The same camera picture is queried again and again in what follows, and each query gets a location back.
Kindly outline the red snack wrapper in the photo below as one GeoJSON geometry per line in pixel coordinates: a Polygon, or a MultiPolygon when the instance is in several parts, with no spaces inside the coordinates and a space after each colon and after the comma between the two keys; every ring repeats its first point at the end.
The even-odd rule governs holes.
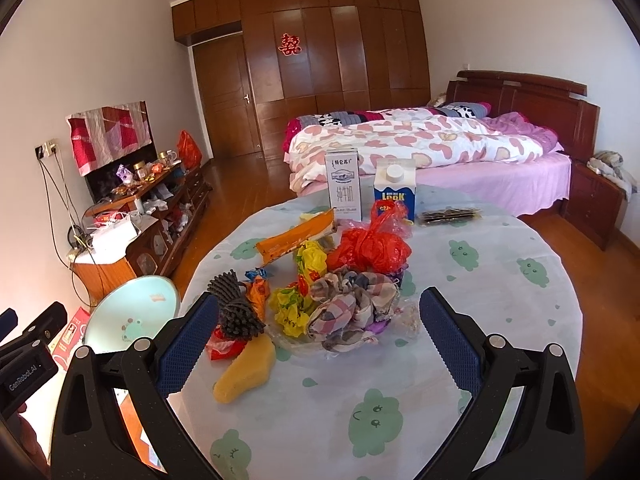
{"type": "Polygon", "coordinates": [[[221,327],[217,326],[209,337],[205,349],[212,361],[233,360],[242,353],[246,344],[247,341],[243,339],[227,338],[221,327]]]}

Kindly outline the yellow sponge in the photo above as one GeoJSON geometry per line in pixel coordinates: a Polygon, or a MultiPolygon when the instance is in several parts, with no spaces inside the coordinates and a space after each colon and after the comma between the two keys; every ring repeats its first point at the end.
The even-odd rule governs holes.
{"type": "Polygon", "coordinates": [[[276,348],[267,334],[250,340],[224,371],[213,388],[218,403],[229,404],[242,394],[262,386],[276,362],[276,348]]]}

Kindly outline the orange blue candy wrapper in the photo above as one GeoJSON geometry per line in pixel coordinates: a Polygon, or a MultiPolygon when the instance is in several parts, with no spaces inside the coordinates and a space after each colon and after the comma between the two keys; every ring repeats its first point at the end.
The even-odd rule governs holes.
{"type": "Polygon", "coordinates": [[[267,280],[267,271],[262,268],[256,268],[254,270],[246,271],[245,277],[245,297],[252,305],[254,311],[258,315],[258,318],[262,322],[265,322],[266,309],[270,296],[270,286],[267,280]]]}

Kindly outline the plaid cloth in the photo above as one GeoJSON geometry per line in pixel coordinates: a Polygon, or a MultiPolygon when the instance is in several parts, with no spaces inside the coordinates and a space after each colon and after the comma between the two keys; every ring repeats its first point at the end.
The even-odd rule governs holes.
{"type": "Polygon", "coordinates": [[[305,335],[326,351],[346,353],[378,341],[394,316],[400,290],[385,274],[343,266],[313,282],[309,295],[316,307],[305,335]]]}

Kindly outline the yellow plastic bag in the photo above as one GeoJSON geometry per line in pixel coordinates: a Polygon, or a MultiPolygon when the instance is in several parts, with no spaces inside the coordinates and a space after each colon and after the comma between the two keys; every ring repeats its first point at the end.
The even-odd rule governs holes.
{"type": "Polygon", "coordinates": [[[303,242],[294,250],[296,280],[286,287],[275,289],[269,296],[268,306],[274,322],[285,336],[298,339],[306,335],[310,315],[316,306],[311,298],[311,286],[324,277],[326,251],[318,240],[303,242]]]}

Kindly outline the red plastic bag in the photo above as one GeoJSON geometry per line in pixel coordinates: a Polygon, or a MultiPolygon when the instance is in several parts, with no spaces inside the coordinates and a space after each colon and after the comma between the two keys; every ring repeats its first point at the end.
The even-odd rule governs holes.
{"type": "Polygon", "coordinates": [[[326,257],[329,271],[346,266],[356,272],[394,274],[412,254],[406,239],[411,234],[408,209],[394,200],[377,200],[367,226],[353,226],[341,235],[340,244],[326,257]]]}

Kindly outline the orange muffin wrapper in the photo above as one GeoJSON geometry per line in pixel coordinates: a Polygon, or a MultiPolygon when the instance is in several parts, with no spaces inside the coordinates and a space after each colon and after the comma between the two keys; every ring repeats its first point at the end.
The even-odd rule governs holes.
{"type": "Polygon", "coordinates": [[[299,248],[310,240],[320,240],[321,237],[335,232],[335,214],[333,209],[319,212],[310,219],[299,223],[298,226],[281,234],[265,238],[255,244],[262,264],[266,266],[274,260],[299,248]]]}

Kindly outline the light blue trash bin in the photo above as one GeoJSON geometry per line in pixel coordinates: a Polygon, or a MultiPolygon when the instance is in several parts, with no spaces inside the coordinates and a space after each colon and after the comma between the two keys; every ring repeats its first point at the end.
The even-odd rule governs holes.
{"type": "Polygon", "coordinates": [[[172,320],[180,297],[174,283],[149,275],[119,286],[94,309],[84,344],[96,353],[126,350],[137,339],[153,339],[172,320]]]}

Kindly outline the red tissue box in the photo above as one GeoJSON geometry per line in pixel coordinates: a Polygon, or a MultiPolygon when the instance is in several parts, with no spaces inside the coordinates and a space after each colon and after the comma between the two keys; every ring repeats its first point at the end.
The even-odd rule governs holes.
{"type": "Polygon", "coordinates": [[[82,345],[89,318],[90,313],[84,308],[79,308],[56,340],[52,358],[62,370],[68,370],[75,350],[82,345]]]}

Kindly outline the white box on cabinet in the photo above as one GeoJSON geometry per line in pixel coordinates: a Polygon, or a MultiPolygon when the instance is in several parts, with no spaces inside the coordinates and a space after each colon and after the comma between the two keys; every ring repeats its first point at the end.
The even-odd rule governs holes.
{"type": "Polygon", "coordinates": [[[129,217],[99,228],[92,234],[92,255],[96,263],[110,264],[126,256],[128,245],[138,230],[129,217]]]}

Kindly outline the wooden tv cabinet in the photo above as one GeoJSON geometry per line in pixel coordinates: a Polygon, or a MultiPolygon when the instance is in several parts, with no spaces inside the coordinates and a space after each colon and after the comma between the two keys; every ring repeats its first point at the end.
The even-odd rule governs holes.
{"type": "Polygon", "coordinates": [[[138,185],[134,194],[90,209],[86,219],[93,232],[124,217],[138,230],[126,256],[114,263],[93,259],[93,232],[90,242],[70,256],[70,268],[87,289],[90,304],[95,306],[133,278],[174,272],[206,211],[211,190],[201,167],[175,165],[138,185]]]}

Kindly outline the television with cloth cover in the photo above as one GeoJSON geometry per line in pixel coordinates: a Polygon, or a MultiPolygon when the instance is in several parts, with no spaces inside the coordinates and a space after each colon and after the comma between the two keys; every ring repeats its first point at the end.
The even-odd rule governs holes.
{"type": "Polygon", "coordinates": [[[120,166],[134,172],[137,162],[157,159],[144,101],[85,110],[67,116],[66,122],[75,164],[95,203],[122,184],[120,166]]]}

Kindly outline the wooden nightstand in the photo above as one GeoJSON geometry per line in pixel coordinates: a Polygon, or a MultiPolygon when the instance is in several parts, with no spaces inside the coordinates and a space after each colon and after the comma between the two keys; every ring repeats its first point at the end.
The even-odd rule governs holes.
{"type": "Polygon", "coordinates": [[[562,215],[601,250],[605,250],[623,221],[624,191],[582,162],[572,161],[570,197],[562,215]]]}

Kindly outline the dark snack packet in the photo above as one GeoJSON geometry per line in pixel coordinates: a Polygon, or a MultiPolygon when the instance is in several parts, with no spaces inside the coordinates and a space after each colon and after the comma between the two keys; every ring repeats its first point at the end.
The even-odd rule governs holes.
{"type": "Polygon", "coordinates": [[[416,221],[421,226],[434,226],[435,224],[460,223],[479,219],[482,212],[477,208],[445,208],[420,212],[416,221]]]}

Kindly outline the red bag on cabinet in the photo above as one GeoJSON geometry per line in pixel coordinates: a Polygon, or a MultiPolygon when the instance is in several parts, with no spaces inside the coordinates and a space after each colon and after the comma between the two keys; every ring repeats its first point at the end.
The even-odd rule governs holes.
{"type": "Polygon", "coordinates": [[[179,134],[177,150],[179,158],[186,169],[192,170],[201,167],[203,154],[190,133],[182,130],[179,134]]]}

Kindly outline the clothes on nightstand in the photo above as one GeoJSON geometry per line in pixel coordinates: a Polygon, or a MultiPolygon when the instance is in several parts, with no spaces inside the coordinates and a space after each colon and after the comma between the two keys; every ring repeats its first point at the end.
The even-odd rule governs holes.
{"type": "Polygon", "coordinates": [[[638,193],[637,180],[624,168],[624,159],[620,153],[614,151],[600,151],[594,154],[587,162],[587,167],[618,186],[631,200],[638,193]]]}

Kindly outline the wooden bed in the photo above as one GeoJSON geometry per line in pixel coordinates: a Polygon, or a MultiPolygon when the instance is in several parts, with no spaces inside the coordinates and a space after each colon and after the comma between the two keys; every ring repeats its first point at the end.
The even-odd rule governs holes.
{"type": "Polygon", "coordinates": [[[283,142],[290,188],[322,188],[326,154],[353,148],[361,174],[382,160],[412,159],[423,182],[533,214],[565,200],[570,167],[593,154],[600,108],[586,96],[570,80],[462,70],[432,104],[299,116],[283,142]]]}

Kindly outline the blue Look carton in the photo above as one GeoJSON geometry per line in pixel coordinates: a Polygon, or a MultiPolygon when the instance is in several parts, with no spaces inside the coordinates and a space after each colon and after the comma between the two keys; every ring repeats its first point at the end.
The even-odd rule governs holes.
{"type": "Polygon", "coordinates": [[[413,159],[379,159],[373,193],[376,214],[382,214],[394,202],[404,206],[405,218],[413,222],[416,216],[416,162],[413,159]]]}

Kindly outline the pink heart duvet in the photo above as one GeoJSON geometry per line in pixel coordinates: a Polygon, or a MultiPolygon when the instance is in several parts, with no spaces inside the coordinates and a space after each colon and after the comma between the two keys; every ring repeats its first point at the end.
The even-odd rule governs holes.
{"type": "Polygon", "coordinates": [[[525,164],[550,153],[558,136],[521,114],[496,118],[431,115],[417,120],[383,118],[350,126],[311,125],[296,133],[285,161],[296,194],[326,180],[326,152],[356,148],[360,174],[374,174],[379,159],[413,159],[419,169],[471,162],[525,164]]]}

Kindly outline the white milk carton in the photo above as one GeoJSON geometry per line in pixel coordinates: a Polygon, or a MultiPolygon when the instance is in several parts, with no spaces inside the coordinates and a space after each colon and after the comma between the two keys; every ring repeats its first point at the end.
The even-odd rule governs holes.
{"type": "Polygon", "coordinates": [[[362,220],[359,158],[356,148],[326,152],[330,205],[338,220],[362,220]]]}

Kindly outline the wooden door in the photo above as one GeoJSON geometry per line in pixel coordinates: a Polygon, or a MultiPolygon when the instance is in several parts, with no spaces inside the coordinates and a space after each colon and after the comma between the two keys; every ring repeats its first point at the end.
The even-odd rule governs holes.
{"type": "Polygon", "coordinates": [[[206,129],[214,157],[262,151],[240,34],[198,44],[193,59],[206,129]]]}

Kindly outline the red double happiness decal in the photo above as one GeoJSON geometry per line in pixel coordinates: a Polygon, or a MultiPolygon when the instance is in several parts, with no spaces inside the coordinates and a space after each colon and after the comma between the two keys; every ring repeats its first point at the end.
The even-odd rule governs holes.
{"type": "Polygon", "coordinates": [[[281,36],[280,44],[278,45],[278,51],[286,58],[301,54],[303,49],[300,45],[299,36],[290,35],[288,32],[284,32],[281,36]]]}

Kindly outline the wooden wardrobe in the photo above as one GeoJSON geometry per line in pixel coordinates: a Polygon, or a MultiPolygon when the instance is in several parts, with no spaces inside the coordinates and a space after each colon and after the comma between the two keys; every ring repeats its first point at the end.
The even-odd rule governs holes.
{"type": "Polygon", "coordinates": [[[243,38],[260,145],[282,154],[285,126],[305,114],[424,105],[430,69],[419,0],[189,0],[171,10],[192,50],[243,38]],[[278,51],[284,32],[302,53],[278,51]]]}

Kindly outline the wall power socket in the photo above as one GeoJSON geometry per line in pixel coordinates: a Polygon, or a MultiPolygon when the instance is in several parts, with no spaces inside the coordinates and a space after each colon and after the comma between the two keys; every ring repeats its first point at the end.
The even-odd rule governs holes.
{"type": "Polygon", "coordinates": [[[53,156],[58,151],[55,140],[43,142],[35,147],[35,154],[38,160],[53,156]]]}

